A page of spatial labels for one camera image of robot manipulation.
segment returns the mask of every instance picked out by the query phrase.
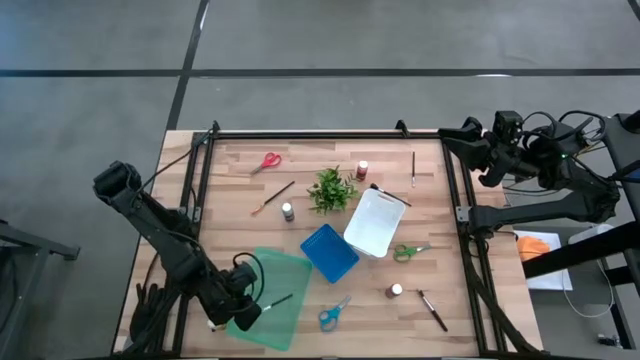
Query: black metal frame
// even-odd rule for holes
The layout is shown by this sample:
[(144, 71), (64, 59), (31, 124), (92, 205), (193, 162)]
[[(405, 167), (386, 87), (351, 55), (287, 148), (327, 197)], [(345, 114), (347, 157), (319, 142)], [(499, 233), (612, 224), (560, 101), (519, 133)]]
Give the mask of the black metal frame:
[(23, 335), (22, 328), (24, 327), (27, 312), (29, 311), (28, 307), (35, 295), (48, 257), (52, 254), (57, 254), (65, 260), (74, 261), (78, 258), (80, 247), (67, 246), (53, 240), (29, 234), (1, 220), (0, 240), (16, 245), (6, 247), (12, 252), (10, 256), (19, 256), (19, 253), (25, 256), (33, 256), (29, 261), (30, 267), (26, 277), (24, 277), (24, 281), (21, 281), (19, 288), (15, 290), (18, 292), (16, 294), (15, 307), (11, 313), (7, 315), (9, 318), (4, 332), (0, 333), (0, 360), (8, 360), (16, 358), (16, 345)]
[[(192, 141), (199, 138), (203, 133), (196, 132)], [(411, 131), (407, 129), (403, 121), (398, 121), (396, 129), (388, 131), (217, 131), (215, 141), (217, 140), (259, 140), (259, 139), (425, 139), (425, 140), (439, 140), (439, 136), (436, 132), (432, 131)], [(208, 184), (209, 170), (211, 167), (211, 159), (213, 157), (214, 141), (208, 142), (206, 145), (205, 158), (202, 168), (202, 176), (199, 185), (198, 198), (195, 206), (204, 208), (206, 188)], [(447, 173), (447, 181), (449, 184), (450, 196), (452, 201), (452, 211), (455, 214), (455, 209), (461, 206), (459, 190), (456, 183), (455, 170), (453, 167), (453, 161), (451, 153), (447, 149), (446, 145), (442, 144), (444, 163)], [(188, 211), (187, 204), (189, 199), (189, 191), (192, 186), (195, 172), (195, 163), (198, 158), (198, 152), (194, 151), (193, 155), (189, 157), (187, 164), (187, 171), (185, 174), (185, 181), (182, 189), (182, 197), (180, 201), (180, 207), (183, 211)], [(476, 204), (475, 192), (471, 181), (471, 175), (469, 170), (462, 166), (464, 188), (469, 205)], [(479, 281), (479, 277), (476, 274), (476, 270), (473, 267), (471, 253), (469, 250), (469, 244), (474, 241), (464, 231), (464, 223), (454, 216), (456, 221), (456, 229), (458, 232), (458, 240), (461, 247), (461, 257), (463, 271), (465, 274), (465, 280), (467, 283), (467, 292), (469, 296), (469, 306), (471, 308), (471, 316), (476, 334), (478, 345), (478, 356), (491, 357), (494, 359), (580, 359), (572, 357), (553, 356), (545, 352), (538, 351), (528, 345), (524, 338), (517, 332), (513, 325), (509, 322), (506, 315), (497, 305), (495, 299), (495, 288), (493, 285), (493, 278), (491, 275), (489, 258), (483, 246), (478, 246), (478, 254), (480, 267), (482, 272), (482, 281)], [(199, 237), (201, 221), (195, 222), (196, 226), (196, 240)], [(496, 339), (496, 350), (490, 350), (487, 344), (487, 338), (484, 329), (484, 323), (482, 319), (482, 313), (480, 309), (480, 302), (478, 297), (483, 299), (485, 304), (490, 310), (490, 317), (492, 321), (493, 332)], [(187, 318), (187, 307), (189, 301), (181, 299), (178, 310), (178, 321), (176, 323), (176, 329), (171, 344), (171, 350), (165, 351), (162, 348), (157, 348), (156, 353), (146, 354), (145, 356), (156, 357), (181, 357), (182, 342), (184, 340), (184, 331)], [(508, 352), (506, 347), (506, 340), (504, 335), (511, 334), (510, 339), (516, 347), (517, 351)]]

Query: blue scissors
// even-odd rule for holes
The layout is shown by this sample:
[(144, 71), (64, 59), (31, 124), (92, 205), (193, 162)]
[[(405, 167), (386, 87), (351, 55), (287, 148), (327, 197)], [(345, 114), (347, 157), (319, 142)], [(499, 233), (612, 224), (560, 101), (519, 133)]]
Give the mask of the blue scissors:
[(338, 326), (338, 317), (340, 316), (340, 311), (344, 309), (347, 304), (351, 301), (351, 295), (347, 295), (344, 300), (340, 301), (338, 306), (334, 307), (331, 310), (322, 310), (320, 314), (318, 314), (318, 320), (320, 320), (320, 330), (323, 332), (333, 331), (336, 326)]

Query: metal stand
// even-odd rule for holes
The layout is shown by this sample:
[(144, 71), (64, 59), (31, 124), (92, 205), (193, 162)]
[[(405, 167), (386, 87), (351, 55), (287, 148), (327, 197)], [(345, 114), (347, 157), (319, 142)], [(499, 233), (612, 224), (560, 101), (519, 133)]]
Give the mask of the metal stand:
[(10, 251), (10, 257), (21, 257), (25, 264), (30, 265), (19, 274), (18, 288), (15, 289), (15, 305), (12, 306), (6, 327), (0, 333), (0, 360), (17, 359), (15, 350), (18, 340), (22, 336), (22, 329), (26, 321), (28, 305), (33, 298), (38, 281), (50, 254), (61, 255), (65, 260), (75, 260), (80, 248), (66, 246), (58, 242), (48, 240), (20, 231), (4, 221), (0, 221), (0, 239), (18, 246), (7, 246), (5, 251)]

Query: green plant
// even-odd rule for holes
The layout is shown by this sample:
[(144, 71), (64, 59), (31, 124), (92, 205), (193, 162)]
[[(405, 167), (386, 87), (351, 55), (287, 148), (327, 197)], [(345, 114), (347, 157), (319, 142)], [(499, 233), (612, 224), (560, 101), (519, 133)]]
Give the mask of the green plant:
[(351, 174), (345, 179), (340, 177), (338, 167), (326, 169), (316, 174), (318, 183), (314, 183), (311, 189), (307, 189), (309, 196), (316, 206), (311, 209), (318, 213), (327, 214), (330, 210), (344, 210), (347, 200), (358, 196), (358, 190), (351, 183)]

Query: wooden table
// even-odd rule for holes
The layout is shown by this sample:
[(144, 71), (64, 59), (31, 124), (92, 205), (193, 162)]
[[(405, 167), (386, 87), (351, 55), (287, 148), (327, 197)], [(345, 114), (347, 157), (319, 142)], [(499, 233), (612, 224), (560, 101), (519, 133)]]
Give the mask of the wooden table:
[[(191, 131), (167, 132), (159, 167), (185, 153), (191, 138)], [(314, 269), (297, 334), (288, 352), (238, 340), (224, 332), (211, 333), (202, 308), (194, 300), (189, 306), (183, 356), (477, 355), (439, 140), (218, 140), (214, 144), (200, 242), (221, 269), (232, 266), (234, 254), (253, 251), (259, 246), (304, 257), (300, 244), (325, 223), (343, 232), (358, 201), (349, 203), (345, 212), (321, 216), (308, 210), (312, 205), (306, 189), (316, 180), (316, 172), (337, 165), (340, 165), (341, 172), (354, 172), (359, 160), (369, 162), (366, 182), (358, 184), (361, 192), (375, 182), (413, 205), (407, 207), (391, 247), (399, 243), (420, 245), (429, 241), (433, 248), (415, 256), (408, 264), (394, 262), (392, 251), (381, 260), (361, 256), (356, 266), (336, 284), (329, 284)], [(250, 177), (248, 173), (269, 151), (281, 154), (282, 163)], [(411, 187), (412, 151), (416, 153), (415, 188)], [(156, 180), (152, 194), (166, 207), (178, 206), (186, 162), (187, 159), (176, 164)], [(201, 166), (201, 162), (196, 166), (196, 181)], [(457, 163), (456, 169), (458, 189), (463, 189)], [(478, 174), (473, 175), (479, 204), (504, 205), (502, 188), (485, 188), (477, 181)], [(249, 214), (292, 180), (296, 181), (295, 185), (267, 205), (258, 216)], [(295, 210), (293, 223), (285, 222), (280, 211), (280, 205), (285, 201), (292, 203)], [(541, 349), (540, 334), (513, 236), (496, 234), (490, 244), (489, 258), (498, 302), (525, 338)], [(135, 284), (144, 281), (154, 254), (153, 248), (142, 240), (115, 350), (122, 349), (128, 336), (131, 315), (137, 303)], [(158, 267), (152, 280), (162, 284), (163, 279), (164, 271)], [(442, 331), (415, 292), (407, 291), (396, 299), (387, 299), (384, 290), (392, 283), (400, 283), (410, 290), (424, 289), (449, 327), (449, 332)], [(347, 294), (352, 296), (352, 300), (341, 314), (337, 330), (330, 334), (322, 333), (318, 327), (318, 312), (335, 306)], [(489, 347), (495, 349), (484, 304), (482, 310)], [(170, 324), (168, 337), (173, 336), (172, 328)]]

